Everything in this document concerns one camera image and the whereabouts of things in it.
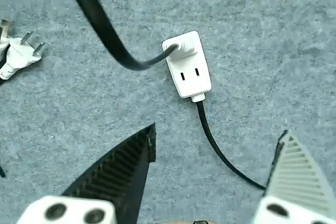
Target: white plug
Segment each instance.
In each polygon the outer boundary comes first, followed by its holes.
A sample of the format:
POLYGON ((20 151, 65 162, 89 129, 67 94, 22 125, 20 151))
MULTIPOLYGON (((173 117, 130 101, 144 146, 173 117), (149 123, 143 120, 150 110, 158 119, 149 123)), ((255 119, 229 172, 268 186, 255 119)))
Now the white plug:
POLYGON ((15 38, 9 41, 6 63, 0 68, 0 78, 8 80, 18 70, 26 68, 41 59, 40 50, 45 43, 34 49, 27 40, 33 32, 28 32, 23 38, 15 38))
POLYGON ((181 98, 203 101, 211 90, 211 80, 200 36, 196 31, 170 38, 162 43, 163 50, 171 45, 178 48, 167 57, 169 71, 181 98))
POLYGON ((2 56, 4 56, 4 51, 9 46, 10 36, 8 36, 10 24, 6 20, 1 21, 1 27, 0 27, 0 60, 2 59, 2 56))

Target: power plug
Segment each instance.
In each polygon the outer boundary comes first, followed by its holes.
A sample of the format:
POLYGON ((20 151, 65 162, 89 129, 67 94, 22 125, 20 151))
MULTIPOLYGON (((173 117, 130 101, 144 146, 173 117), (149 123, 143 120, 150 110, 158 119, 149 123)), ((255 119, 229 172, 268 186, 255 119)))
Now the power plug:
POLYGON ((210 91, 212 86, 198 32, 190 31, 167 39, 162 43, 162 49, 166 50, 174 44, 178 48, 166 61, 179 96, 191 97, 193 102, 203 101, 204 93, 210 91))
POLYGON ((3 19, 0 27, 0 60, 5 56, 4 53, 9 46, 10 36, 8 36, 10 23, 3 19))
POLYGON ((27 41, 33 32, 28 32, 23 38, 9 41, 6 63, 0 68, 0 78, 8 80, 18 70, 26 68, 41 59, 40 50, 45 43, 34 49, 27 41))

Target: gray carpet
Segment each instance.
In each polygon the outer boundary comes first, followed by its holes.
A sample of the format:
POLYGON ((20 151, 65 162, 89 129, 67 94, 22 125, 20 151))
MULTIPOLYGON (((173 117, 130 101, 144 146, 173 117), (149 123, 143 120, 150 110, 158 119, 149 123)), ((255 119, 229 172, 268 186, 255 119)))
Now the gray carpet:
MULTIPOLYGON (((12 36, 47 42, 42 62, 1 86, 1 223, 61 193, 98 157, 156 122, 138 223, 211 218, 249 223, 261 192, 221 163, 195 104, 181 99, 165 62, 125 70, 74 0, 0 0, 12 36)), ((213 89, 205 109, 219 146, 265 183, 277 138, 295 132, 336 190, 336 0, 102 0, 138 59, 197 30, 213 89)))

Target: white plastic block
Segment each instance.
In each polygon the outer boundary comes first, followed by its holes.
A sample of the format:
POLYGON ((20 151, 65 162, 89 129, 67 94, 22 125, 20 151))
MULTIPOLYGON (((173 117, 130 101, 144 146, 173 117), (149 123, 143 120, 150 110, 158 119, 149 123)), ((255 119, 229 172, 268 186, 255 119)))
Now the white plastic block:
POLYGON ((112 203, 105 200, 45 196, 24 211, 17 224, 117 224, 112 203))

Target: power cord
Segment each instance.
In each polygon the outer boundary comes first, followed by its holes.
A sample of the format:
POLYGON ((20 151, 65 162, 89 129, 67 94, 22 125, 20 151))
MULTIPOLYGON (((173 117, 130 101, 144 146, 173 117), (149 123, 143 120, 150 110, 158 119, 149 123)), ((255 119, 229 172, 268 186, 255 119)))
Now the power cord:
POLYGON ((197 102, 197 110, 198 110, 198 114, 199 114, 199 119, 201 119, 201 124, 204 130, 204 133, 206 135, 206 138, 208 139, 210 145, 212 146, 212 148, 214 149, 214 151, 216 152, 217 156, 224 162, 224 164, 235 174, 237 174, 240 178, 242 178, 243 180, 245 180, 247 183, 253 185, 254 187, 261 189, 261 190, 265 190, 266 187, 262 186, 261 184, 253 181, 252 179, 250 179, 249 177, 247 177, 245 174, 243 174, 240 170, 238 170, 223 154, 223 152, 221 151, 221 149, 219 149, 214 137, 211 134, 206 116, 205 116, 205 111, 204 111, 204 106, 203 106, 203 101, 201 102, 197 102))
POLYGON ((145 70, 152 65, 165 59, 176 48, 177 45, 171 45, 159 56, 148 61, 137 61, 127 51, 121 42, 117 32, 112 26, 99 0, 76 0, 86 18, 90 22, 98 37, 103 42, 107 50, 112 54, 115 60, 125 68, 131 70, 145 70))
POLYGON ((211 134, 205 116, 203 100, 205 100, 205 92, 208 92, 212 85, 198 32, 190 31, 165 40, 162 43, 163 50, 170 45, 178 45, 177 49, 166 59, 177 92, 180 97, 190 97, 196 103, 199 118, 210 145, 232 172, 256 188, 265 190, 265 186, 244 175, 225 157, 211 134))

